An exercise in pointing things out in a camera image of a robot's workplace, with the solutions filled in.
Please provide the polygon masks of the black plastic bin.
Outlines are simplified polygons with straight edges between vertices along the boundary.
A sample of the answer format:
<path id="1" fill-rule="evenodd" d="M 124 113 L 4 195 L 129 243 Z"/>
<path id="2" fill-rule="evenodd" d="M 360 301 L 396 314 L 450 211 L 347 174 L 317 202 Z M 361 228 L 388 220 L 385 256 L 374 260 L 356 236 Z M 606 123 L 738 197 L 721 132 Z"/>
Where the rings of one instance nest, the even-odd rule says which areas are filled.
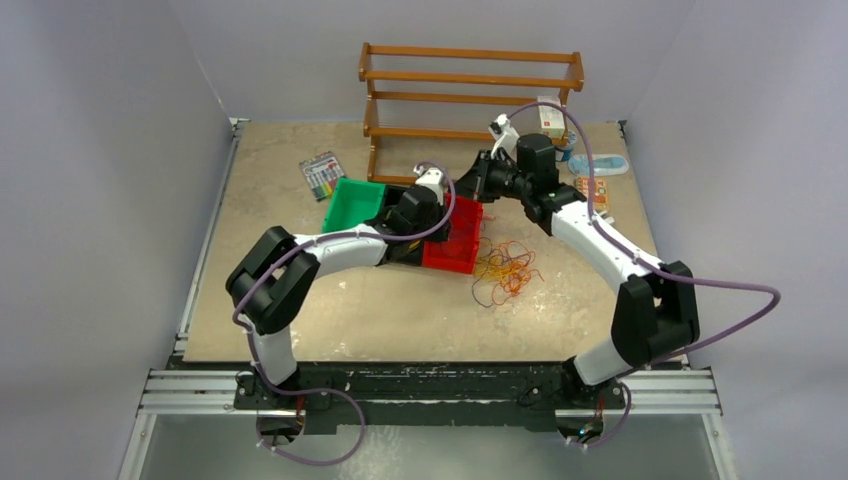
<path id="1" fill-rule="evenodd" d="M 389 236 L 407 236 L 412 233 L 412 214 L 410 202 L 404 199 L 405 188 L 387 186 L 385 188 L 384 205 L 380 218 L 380 232 Z M 391 241 L 389 243 L 387 262 L 416 265 L 417 253 L 411 243 Z"/>

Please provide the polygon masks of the red plastic bin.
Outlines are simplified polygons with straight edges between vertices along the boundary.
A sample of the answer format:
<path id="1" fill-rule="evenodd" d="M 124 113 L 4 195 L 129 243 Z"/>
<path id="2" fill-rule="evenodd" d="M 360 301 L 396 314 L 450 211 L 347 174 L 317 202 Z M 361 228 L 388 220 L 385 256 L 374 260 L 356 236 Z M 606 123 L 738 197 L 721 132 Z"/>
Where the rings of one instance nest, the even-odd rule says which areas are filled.
<path id="1" fill-rule="evenodd" d="M 446 241 L 427 241 L 421 265 L 430 269 L 471 274 L 476 263 L 483 222 L 481 203 L 458 197 L 451 213 Z"/>

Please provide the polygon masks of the green plastic bin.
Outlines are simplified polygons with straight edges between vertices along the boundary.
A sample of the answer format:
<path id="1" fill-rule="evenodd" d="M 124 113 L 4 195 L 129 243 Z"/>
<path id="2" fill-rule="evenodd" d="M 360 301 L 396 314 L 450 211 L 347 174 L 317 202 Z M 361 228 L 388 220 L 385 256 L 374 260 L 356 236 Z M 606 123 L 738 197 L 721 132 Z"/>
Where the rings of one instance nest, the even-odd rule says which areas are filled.
<path id="1" fill-rule="evenodd" d="M 340 179 L 331 197 L 322 232 L 350 229 L 373 219 L 383 206 L 385 188 L 380 183 Z"/>

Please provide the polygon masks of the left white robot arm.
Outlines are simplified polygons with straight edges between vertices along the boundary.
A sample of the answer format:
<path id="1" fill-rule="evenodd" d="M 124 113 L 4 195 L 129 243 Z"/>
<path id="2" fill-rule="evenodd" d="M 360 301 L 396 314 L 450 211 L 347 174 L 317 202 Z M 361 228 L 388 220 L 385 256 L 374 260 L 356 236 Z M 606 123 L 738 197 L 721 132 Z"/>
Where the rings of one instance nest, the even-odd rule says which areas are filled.
<path id="1" fill-rule="evenodd" d="M 313 283 L 348 269 L 422 256 L 425 242 L 448 239 L 457 200 L 453 186 L 447 186 L 443 198 L 428 187 L 413 186 L 353 228 L 294 235 L 275 226 L 263 233 L 230 273 L 225 290 L 234 305 L 232 320 L 247 335 L 264 401 L 284 409 L 297 399 L 290 326 Z"/>

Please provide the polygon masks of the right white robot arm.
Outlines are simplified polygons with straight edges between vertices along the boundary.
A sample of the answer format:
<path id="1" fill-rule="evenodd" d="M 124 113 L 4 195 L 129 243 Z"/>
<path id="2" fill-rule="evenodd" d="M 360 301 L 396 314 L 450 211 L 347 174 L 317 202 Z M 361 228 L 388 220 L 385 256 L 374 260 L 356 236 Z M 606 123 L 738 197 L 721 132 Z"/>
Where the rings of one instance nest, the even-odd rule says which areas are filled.
<path id="1" fill-rule="evenodd" d="M 569 404 L 588 405 L 602 384 L 699 338 L 691 270 L 644 253 L 596 218 L 586 196 L 560 181 L 547 136 L 520 136 L 514 154 L 501 147 L 479 151 L 455 189 L 482 203 L 520 201 L 532 223 L 579 253 L 615 293 L 606 339 L 564 364 L 561 392 Z"/>

